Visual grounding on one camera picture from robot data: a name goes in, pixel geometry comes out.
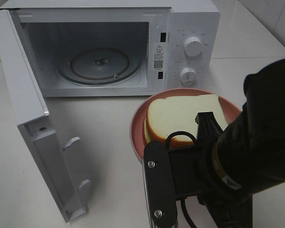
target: bread slice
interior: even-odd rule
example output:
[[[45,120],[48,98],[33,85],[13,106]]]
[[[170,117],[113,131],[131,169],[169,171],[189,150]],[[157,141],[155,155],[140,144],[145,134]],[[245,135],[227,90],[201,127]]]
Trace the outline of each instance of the bread slice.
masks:
[[[215,94],[199,96],[172,96],[151,102],[148,108],[146,128],[150,140],[165,143],[173,132],[185,131],[197,137],[198,125],[195,117],[199,112],[213,112],[220,127],[224,130],[227,122]],[[172,138],[172,148],[193,144],[185,135]]]
[[[143,120],[143,139],[145,145],[151,141],[147,130],[147,117],[145,117],[145,119]]]

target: plate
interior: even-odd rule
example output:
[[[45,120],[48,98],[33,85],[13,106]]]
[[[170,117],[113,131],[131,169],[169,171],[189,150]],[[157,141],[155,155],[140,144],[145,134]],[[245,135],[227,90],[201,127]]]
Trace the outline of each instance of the plate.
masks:
[[[132,76],[141,66],[141,50],[117,41],[70,43],[59,51],[57,70],[67,80],[81,85],[105,85]]]
[[[143,136],[143,120],[145,119],[150,103],[156,99],[165,99],[169,96],[198,96],[205,94],[213,94],[205,90],[192,89],[192,88],[177,88],[165,90],[161,93],[155,94],[145,100],[136,110],[131,120],[130,125],[130,140],[134,152],[140,162],[143,160],[143,150],[145,141]],[[227,123],[233,122],[236,117],[241,113],[241,110],[227,99],[218,96],[218,101],[223,109]]]

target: warning label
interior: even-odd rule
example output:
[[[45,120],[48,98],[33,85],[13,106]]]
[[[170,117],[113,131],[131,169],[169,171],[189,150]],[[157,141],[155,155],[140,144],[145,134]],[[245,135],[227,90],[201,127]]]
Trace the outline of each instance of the warning label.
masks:
[[[154,70],[163,70],[165,65],[165,56],[166,56],[166,44],[163,43],[154,43],[153,45],[154,55]]]

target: open microwave door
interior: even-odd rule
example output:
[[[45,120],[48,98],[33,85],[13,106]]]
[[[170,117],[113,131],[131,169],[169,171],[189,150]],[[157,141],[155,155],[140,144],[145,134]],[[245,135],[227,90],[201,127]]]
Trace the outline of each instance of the open microwave door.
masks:
[[[12,11],[0,10],[0,55],[18,129],[64,220],[87,212],[91,190],[80,138],[60,146],[33,70],[19,39]]]

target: timer knob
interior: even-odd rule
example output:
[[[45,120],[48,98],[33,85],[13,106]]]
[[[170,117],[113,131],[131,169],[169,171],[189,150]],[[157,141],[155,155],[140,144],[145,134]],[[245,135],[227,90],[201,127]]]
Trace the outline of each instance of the timer knob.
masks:
[[[196,81],[196,72],[191,67],[183,68],[180,71],[180,79],[183,84],[189,84]]]
[[[187,56],[197,56],[203,50],[203,41],[199,37],[189,37],[184,42],[184,49]]]

